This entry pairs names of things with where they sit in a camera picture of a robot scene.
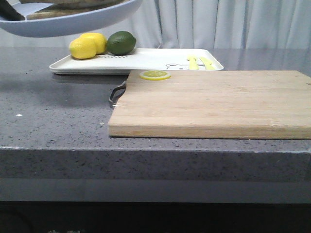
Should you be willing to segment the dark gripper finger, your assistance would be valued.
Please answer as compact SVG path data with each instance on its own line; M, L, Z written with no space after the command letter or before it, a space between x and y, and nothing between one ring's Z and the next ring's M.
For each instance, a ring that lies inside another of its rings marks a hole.
M9 21L21 21L25 17L16 11L6 0L0 0L0 16Z

